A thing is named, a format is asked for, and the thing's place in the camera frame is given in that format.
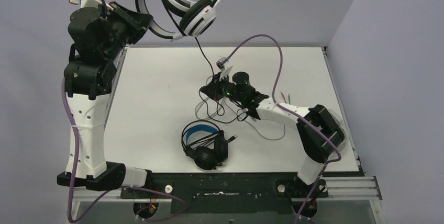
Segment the black headphones with blue band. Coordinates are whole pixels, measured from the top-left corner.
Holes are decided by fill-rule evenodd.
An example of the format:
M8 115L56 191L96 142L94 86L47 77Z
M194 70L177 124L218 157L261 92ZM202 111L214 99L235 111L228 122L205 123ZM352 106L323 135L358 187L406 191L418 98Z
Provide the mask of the black headphones with blue band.
M185 155L202 170L215 170L228 159L225 132L207 120L187 124L181 133L181 145Z

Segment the white and black headphones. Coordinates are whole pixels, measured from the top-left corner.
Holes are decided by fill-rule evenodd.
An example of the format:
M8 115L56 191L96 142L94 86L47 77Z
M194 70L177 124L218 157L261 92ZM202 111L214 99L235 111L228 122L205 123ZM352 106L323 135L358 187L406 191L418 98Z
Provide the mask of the white and black headphones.
M202 35L216 20L216 6L221 0L161 0L167 13L181 17L176 23L178 32L168 31L154 20L149 30L156 36L177 41L184 37ZM142 14L150 14L146 0L135 0L136 10Z

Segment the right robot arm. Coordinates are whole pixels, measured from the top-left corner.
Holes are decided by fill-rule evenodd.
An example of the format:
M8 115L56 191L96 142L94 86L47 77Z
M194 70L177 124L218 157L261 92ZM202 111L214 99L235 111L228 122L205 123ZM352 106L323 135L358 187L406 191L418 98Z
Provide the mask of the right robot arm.
M216 102L223 98L232 101L253 119L272 121L298 132L306 153L294 182L295 191L301 196L315 190L315 181L324 166L337 160L346 145L343 129L325 106L298 107L276 102L251 86L246 72L232 77L219 72L200 92Z

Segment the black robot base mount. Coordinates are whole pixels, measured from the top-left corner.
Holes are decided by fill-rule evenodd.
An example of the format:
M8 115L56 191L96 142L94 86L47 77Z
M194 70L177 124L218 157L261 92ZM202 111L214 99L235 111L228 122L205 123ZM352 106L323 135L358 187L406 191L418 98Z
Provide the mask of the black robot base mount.
M165 192L166 186L172 186L171 195L177 199L170 199L167 193L157 196L130 188L122 190L120 196L133 199L135 207L150 200L162 207L170 204L166 210L171 214L184 207L187 214L291 214L308 195L328 197L325 180L313 188L295 172L155 173L148 187Z

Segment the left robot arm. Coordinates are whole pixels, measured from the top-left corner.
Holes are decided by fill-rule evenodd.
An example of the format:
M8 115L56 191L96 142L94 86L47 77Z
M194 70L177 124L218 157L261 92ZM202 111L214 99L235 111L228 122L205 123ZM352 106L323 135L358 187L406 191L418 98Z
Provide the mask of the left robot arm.
M71 125L70 156L57 184L92 191L134 186L142 196L153 193L152 172L105 159L104 132L118 72L116 60L125 46L138 42L152 21L149 14L116 2L105 9L83 7L70 16L73 39L64 69L62 99Z

